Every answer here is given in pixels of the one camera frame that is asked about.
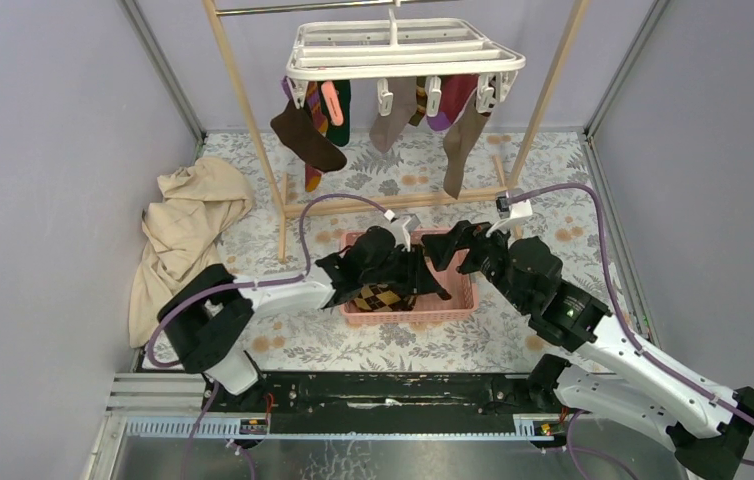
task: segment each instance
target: hanging sock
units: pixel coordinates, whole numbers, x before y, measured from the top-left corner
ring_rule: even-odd
[[[286,80],[286,77],[283,77],[282,81],[283,85],[283,92],[286,93],[286,96],[289,97],[289,100],[292,99],[292,92],[289,89],[289,82]],[[318,133],[321,135],[327,134],[327,127],[330,125],[330,121],[327,120],[327,117],[324,116],[324,113],[321,111],[321,93],[318,91],[318,83],[317,82],[309,82],[306,85],[306,105],[309,107],[309,111],[307,112],[308,115],[312,118],[312,126],[315,127],[316,130],[318,130]],[[318,188],[318,185],[321,184],[321,171],[317,170],[313,167],[310,167],[308,164],[303,164],[303,188],[307,192],[313,192],[316,188]]]
[[[350,142],[350,80],[334,80],[333,87],[335,87],[336,96],[339,99],[339,108],[341,109],[343,121],[341,125],[334,125],[333,122],[330,122],[327,127],[327,138],[333,142],[333,145],[344,147]],[[327,118],[332,118],[324,95],[320,95],[320,97],[321,112]]]
[[[389,91],[392,100],[392,112],[385,117],[377,114],[371,126],[371,143],[382,153],[392,149],[404,127],[409,122],[418,107],[415,101],[415,78],[390,78]]]
[[[475,106],[476,98],[472,96],[468,99],[465,112],[459,121],[454,123],[442,146],[448,155],[448,168],[445,171],[445,181],[442,188],[445,193],[458,198],[462,190],[462,179],[465,176],[465,162],[468,160],[468,154],[483,133],[483,128],[489,121],[489,113],[479,113]]]
[[[335,172],[345,168],[348,160],[332,142],[324,138],[312,125],[309,114],[289,100],[283,113],[271,120],[271,129],[295,155],[307,165],[321,172]]]
[[[462,107],[468,103],[468,97],[477,88],[477,75],[453,75],[442,84],[442,100],[439,102],[439,114],[427,117],[427,124],[435,132],[447,130],[456,122]]]
[[[427,77],[417,77],[415,79],[415,102],[416,102],[416,110],[415,113],[410,117],[409,124],[417,127],[421,120],[424,118],[425,115],[427,115],[427,90],[425,89],[425,86],[427,85]]]

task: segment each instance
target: towel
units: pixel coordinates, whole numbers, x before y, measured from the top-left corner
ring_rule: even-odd
[[[130,346],[141,347],[156,328],[156,315],[209,265],[221,263],[215,239],[253,207],[247,179],[218,157],[203,157],[157,179],[161,203],[142,219],[148,238],[130,295]]]

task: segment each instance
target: lavender wall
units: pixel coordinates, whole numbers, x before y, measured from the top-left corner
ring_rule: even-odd
[[[307,0],[219,0],[219,8],[309,3]],[[208,130],[243,129],[245,122],[199,0],[140,0],[189,101]],[[466,0],[402,6],[398,18],[457,17],[527,57],[507,103],[490,126],[525,127],[542,89],[572,0]],[[591,2],[560,86],[543,125],[582,126],[589,121],[636,35],[652,0]],[[297,27],[328,20],[388,18],[386,7],[224,18],[260,128],[285,106],[278,80],[285,74]],[[370,127],[376,82],[353,83],[354,127]]]
[[[671,2],[596,144],[663,347],[754,386],[754,2]]]
[[[77,478],[155,177],[193,139],[115,1],[0,2],[0,478]]]

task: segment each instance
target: drying rack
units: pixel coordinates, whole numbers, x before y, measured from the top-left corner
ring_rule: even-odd
[[[403,0],[403,3],[435,3],[447,1],[456,0]],[[223,10],[218,9],[215,0],[202,0],[202,2],[206,9],[206,14],[212,28],[212,34],[215,37],[215,42],[218,44],[218,49],[221,52],[224,66],[230,76],[230,82],[232,83],[233,90],[236,94],[236,99],[239,102],[239,106],[241,107],[245,121],[247,122],[251,140],[253,141],[257,156],[262,164],[262,170],[269,183],[274,206],[279,215],[280,227],[277,257],[282,263],[286,260],[286,222],[289,219],[299,217],[306,204],[287,203],[288,174],[286,172],[283,172],[281,186],[278,186],[277,184],[274,170],[268,159],[268,152],[266,151],[265,144],[260,136],[259,127],[253,116],[253,110],[221,19],[223,17],[241,15],[287,13],[350,7],[392,7],[399,6],[401,2],[400,0],[352,0]],[[509,175],[505,173],[502,159],[500,157],[495,156],[492,159],[495,171],[497,172],[498,179],[501,183],[500,185],[463,189],[458,198],[453,198],[447,193],[440,191],[407,193],[387,197],[372,197],[372,200],[380,203],[386,208],[404,209],[492,201],[506,188],[514,188],[518,183],[518,176],[527,161],[527,156],[533,145],[533,139],[539,131],[542,117],[544,117],[548,103],[550,102],[554,88],[562,72],[565,59],[568,57],[568,52],[571,49],[571,45],[576,37],[583,16],[586,13],[586,7],[588,4],[589,0],[574,0],[568,21],[566,22],[565,29],[563,30],[559,45],[554,54],[554,59],[551,62],[551,66],[548,69],[548,75],[542,86],[542,91],[539,93],[539,98],[533,109],[533,114],[530,118],[530,125],[524,134],[524,139],[521,142],[521,149],[519,150],[518,157],[513,163]],[[338,23],[339,22],[311,23],[303,25],[298,29],[295,45],[292,50],[292,56],[289,58],[287,64],[287,73],[289,74],[289,77],[294,78],[294,80],[289,80],[289,87],[291,88],[295,102],[299,106],[303,106],[306,95],[306,85],[310,80],[380,78],[386,76],[385,73],[381,73],[385,71],[386,65],[389,65],[395,68],[395,71],[398,71],[401,64],[406,65],[403,74],[390,76],[432,75],[434,68],[438,70],[439,74],[445,75],[451,73],[468,73],[469,71],[480,73],[480,79],[478,80],[479,88],[477,91],[478,105],[487,105],[491,104],[491,101],[493,100],[495,103],[498,103],[506,98],[506,95],[509,93],[513,82],[515,81],[517,71],[524,66],[524,57],[521,57],[520,55],[515,54],[515,52],[498,44],[494,44],[493,42],[482,41],[481,37],[483,39],[485,39],[485,37],[483,37],[480,32],[467,23],[457,21],[456,19],[395,20],[393,10],[390,9],[389,20],[344,22],[348,25],[356,24],[356,28],[353,29],[353,31],[348,29],[332,31],[335,28],[334,25],[338,25]],[[326,45],[322,45],[319,41],[320,37],[318,35],[327,35],[328,29],[331,30],[331,32],[326,38],[330,41]],[[361,52],[361,46],[366,45],[366,42],[363,40],[373,40],[375,42],[388,40],[391,45],[397,48],[399,36],[406,36],[406,38],[409,38],[408,34],[404,33],[405,31],[430,32],[425,33],[425,35],[430,35],[434,30],[438,31],[441,36],[450,38],[452,41],[446,42],[443,46],[436,45],[435,47],[432,43],[427,43],[427,46],[417,46],[413,41],[410,42],[405,49],[402,49],[401,52],[394,52],[394,54],[400,53],[400,56],[375,49],[370,51],[367,57],[363,57],[357,53],[352,53],[355,52],[354,49],[345,47],[345,42],[351,45],[358,44],[360,45],[359,50]],[[438,61],[430,61],[427,65],[410,64],[409,58],[403,57],[403,54],[407,53],[414,55],[416,53],[416,48],[435,48],[436,51],[429,52],[435,55],[431,56],[431,58],[436,60],[444,59],[445,61],[441,63]],[[332,63],[334,61],[333,59],[340,58],[342,59],[340,61],[344,62],[343,65],[349,66],[349,68],[339,68],[342,64]],[[376,63],[379,65],[377,67],[375,67],[375,58],[377,59]],[[473,63],[473,70],[471,70],[471,67],[467,62]],[[451,71],[451,65],[457,65],[458,69]],[[380,84],[378,83],[378,102],[381,104],[380,110],[382,112],[383,102],[390,102],[390,100],[386,98],[387,92],[382,90],[382,87],[379,85]],[[316,204],[310,208],[307,214],[310,216],[335,215],[361,212],[369,210],[370,208],[369,205],[356,200],[329,200]]]

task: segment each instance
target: plastic basket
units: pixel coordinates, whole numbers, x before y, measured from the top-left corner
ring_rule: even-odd
[[[412,233],[412,243],[421,243],[421,236],[430,233],[445,233],[447,229],[419,230]],[[342,248],[353,245],[365,232],[346,232],[342,236]],[[451,322],[465,320],[480,306],[477,285],[469,275],[457,273],[457,267],[465,259],[466,252],[454,255],[451,264],[442,272],[433,270],[430,259],[427,267],[436,280],[451,294],[451,299],[444,301],[435,293],[421,295],[416,299],[415,308],[409,312],[361,312],[353,302],[342,305],[342,315],[348,323],[354,325],[380,325],[383,323],[425,323]]]

